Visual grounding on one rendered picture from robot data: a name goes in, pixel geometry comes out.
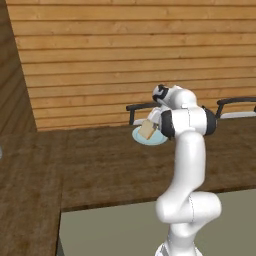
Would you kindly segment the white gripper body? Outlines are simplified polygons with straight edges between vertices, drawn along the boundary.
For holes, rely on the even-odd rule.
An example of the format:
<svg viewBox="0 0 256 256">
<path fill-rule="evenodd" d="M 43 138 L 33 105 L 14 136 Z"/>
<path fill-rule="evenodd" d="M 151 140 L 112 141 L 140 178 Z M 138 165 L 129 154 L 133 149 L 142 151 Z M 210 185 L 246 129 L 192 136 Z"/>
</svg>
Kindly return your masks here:
<svg viewBox="0 0 256 256">
<path fill-rule="evenodd" d="M 159 123 L 159 119 L 161 116 L 162 110 L 160 107 L 155 107 L 152 109 L 152 111 L 149 113 L 147 119 L 154 123 L 154 124 L 158 124 Z"/>
</svg>

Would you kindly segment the bread slice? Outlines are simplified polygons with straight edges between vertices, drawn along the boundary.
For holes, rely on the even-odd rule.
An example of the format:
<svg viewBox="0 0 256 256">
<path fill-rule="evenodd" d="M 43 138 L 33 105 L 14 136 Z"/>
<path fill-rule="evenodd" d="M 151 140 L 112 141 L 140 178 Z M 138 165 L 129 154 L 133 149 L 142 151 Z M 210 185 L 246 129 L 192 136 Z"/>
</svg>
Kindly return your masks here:
<svg viewBox="0 0 256 256">
<path fill-rule="evenodd" d="M 157 125 L 150 120 L 146 119 L 142 122 L 138 134 L 144 139 L 149 140 L 157 129 Z"/>
</svg>

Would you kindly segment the light blue plate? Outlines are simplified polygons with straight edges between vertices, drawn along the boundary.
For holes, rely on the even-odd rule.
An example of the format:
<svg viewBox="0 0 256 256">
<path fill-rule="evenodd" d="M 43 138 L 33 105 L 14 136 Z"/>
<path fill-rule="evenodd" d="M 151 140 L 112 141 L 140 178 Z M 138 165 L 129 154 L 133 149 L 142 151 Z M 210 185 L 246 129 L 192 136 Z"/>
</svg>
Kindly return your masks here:
<svg viewBox="0 0 256 256">
<path fill-rule="evenodd" d="M 155 130 L 153 135 L 149 139 L 145 139 L 142 135 L 138 133 L 140 126 L 136 127 L 132 132 L 133 139 L 143 145 L 147 146 L 157 146 L 165 143 L 167 137 L 165 137 L 159 130 Z"/>
</svg>

